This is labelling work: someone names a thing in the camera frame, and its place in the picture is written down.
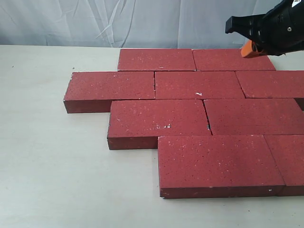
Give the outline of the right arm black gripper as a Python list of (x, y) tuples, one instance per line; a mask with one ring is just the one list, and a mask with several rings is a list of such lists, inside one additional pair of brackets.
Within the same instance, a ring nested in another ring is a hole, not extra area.
[(242, 47), (243, 58), (280, 56), (304, 49), (304, 2), (284, 0), (265, 14), (231, 16), (225, 33), (236, 32), (250, 40)]

